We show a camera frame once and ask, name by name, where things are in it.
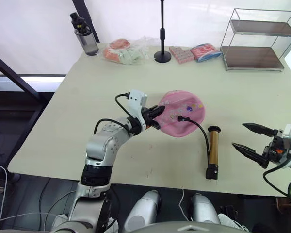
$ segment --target water bottle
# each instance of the water bottle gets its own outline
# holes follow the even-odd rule
[[[81,43],[84,52],[89,56],[94,56],[98,52],[98,46],[96,44],[93,32],[85,19],[80,17],[76,12],[70,14],[72,18],[72,25],[74,27],[74,33]]]

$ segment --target pink fabric pouch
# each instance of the pink fabric pouch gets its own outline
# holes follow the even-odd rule
[[[189,117],[198,124],[202,123],[205,117],[202,101],[187,91],[169,91],[159,105],[165,106],[165,110],[155,120],[160,124],[163,133],[173,137],[184,137],[197,129],[197,126],[190,122],[179,122],[178,116]]]

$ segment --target metal shelf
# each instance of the metal shelf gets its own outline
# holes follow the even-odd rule
[[[222,46],[226,70],[278,70],[284,66],[271,47]]]
[[[232,19],[230,25],[235,34],[291,37],[291,27],[285,22]]]

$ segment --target pink package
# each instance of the pink package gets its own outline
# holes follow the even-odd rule
[[[159,105],[165,106],[165,110],[155,120],[163,133],[173,137],[184,137],[197,129],[197,126],[190,122],[179,122],[179,115],[189,117],[198,124],[202,123],[205,117],[202,101],[187,91],[169,91]]]
[[[170,46],[169,51],[180,64],[194,60],[191,51],[183,50],[181,47]]]
[[[194,54],[197,62],[203,62],[221,55],[221,52],[209,43],[197,45],[191,48],[190,51]]]

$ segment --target white table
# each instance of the white table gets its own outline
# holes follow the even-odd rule
[[[251,195],[277,195],[262,178],[265,171],[231,145],[247,145],[262,153],[270,138],[255,134],[243,122],[273,129],[291,123],[291,71],[225,71],[221,58],[179,65],[174,58],[159,64],[152,54],[140,65],[126,66],[83,54],[73,65],[25,143],[8,166],[10,172],[79,180],[86,142],[101,118],[126,116],[116,94],[131,89],[148,94],[147,107],[170,90],[186,90],[206,107],[202,126],[222,129],[219,135],[219,179],[206,180],[205,141],[200,130],[173,138],[154,128],[133,137],[120,149],[113,183],[137,184]],[[121,100],[124,106],[126,99]],[[269,179],[283,190],[291,169]]]

